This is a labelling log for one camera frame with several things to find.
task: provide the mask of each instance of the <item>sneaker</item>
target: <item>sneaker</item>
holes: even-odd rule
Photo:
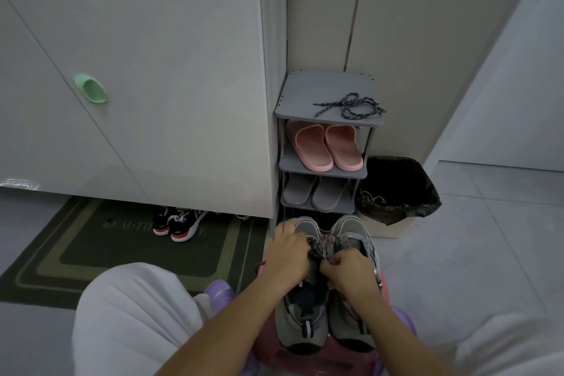
[[[153,232],[155,235],[164,236],[169,234],[169,217],[176,214],[173,207],[155,205],[153,210]]]
[[[177,213],[171,215],[168,219],[171,238],[175,242],[184,242],[194,236],[201,220],[208,212],[199,209],[177,208],[176,210]]]
[[[276,306],[275,325],[278,339],[288,351],[309,355],[321,349],[329,332],[325,310],[328,287],[327,278],[319,272],[323,254],[317,223],[311,217],[300,217],[296,231],[305,234],[311,247],[310,271]]]
[[[342,216],[333,225],[328,237],[325,255],[330,258],[333,254],[346,249],[357,249],[370,259],[374,267],[374,276],[380,292],[382,292],[380,260],[366,226],[361,219],[354,215]],[[331,334],[344,347],[356,352],[374,350],[374,340],[370,336],[366,324],[342,294],[335,294],[330,300],[328,320]]]

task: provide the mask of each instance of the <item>gray sneaker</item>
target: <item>gray sneaker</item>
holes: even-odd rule
[[[354,215],[342,216],[331,228],[325,255],[346,249],[357,249],[370,259],[374,267],[374,276],[382,292],[380,280],[380,259],[376,254],[372,239],[361,219]],[[342,294],[335,294],[329,302],[329,329],[335,339],[344,347],[356,352],[370,352],[374,349],[374,340],[366,324],[356,314],[353,307]]]
[[[327,323],[327,279],[319,272],[321,231],[311,217],[300,217],[296,231],[307,237],[312,251],[310,271],[305,280],[285,295],[274,310],[276,333],[280,343],[297,355],[318,352],[325,344]]]

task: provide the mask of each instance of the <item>door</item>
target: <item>door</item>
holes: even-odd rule
[[[6,0],[0,0],[0,185],[146,202]]]
[[[272,217],[260,0],[10,1],[153,201]]]
[[[563,23],[564,0],[521,1],[496,44],[506,52],[486,60],[492,73],[441,159],[564,171]]]

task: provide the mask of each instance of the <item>person's hand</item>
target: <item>person's hand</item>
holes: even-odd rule
[[[381,296],[372,263],[357,249],[339,251],[329,261],[323,260],[319,270],[353,308],[362,299]]]
[[[264,255],[266,263],[261,277],[269,277],[284,290],[283,295],[303,281],[310,270],[310,246],[303,233],[295,232],[296,222],[297,219],[290,219],[276,227]]]

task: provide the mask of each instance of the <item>cabinet door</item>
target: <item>cabinet door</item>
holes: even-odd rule
[[[152,200],[272,217],[259,0],[10,0]]]
[[[145,194],[6,0],[0,0],[0,185],[145,202]]]

